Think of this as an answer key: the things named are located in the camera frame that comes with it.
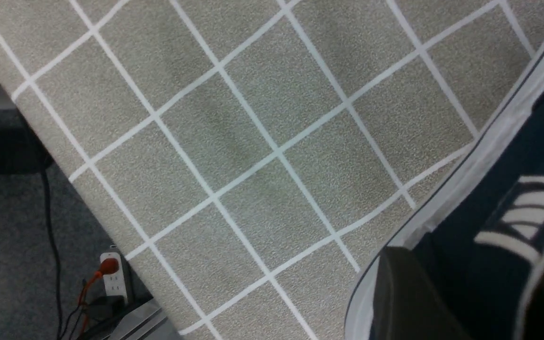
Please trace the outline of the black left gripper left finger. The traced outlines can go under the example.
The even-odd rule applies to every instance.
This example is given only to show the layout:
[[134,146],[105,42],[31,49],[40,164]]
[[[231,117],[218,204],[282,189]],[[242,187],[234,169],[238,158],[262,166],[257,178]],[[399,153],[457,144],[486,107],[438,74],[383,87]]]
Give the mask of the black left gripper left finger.
[[371,340],[470,340],[415,255],[403,247],[380,252]]

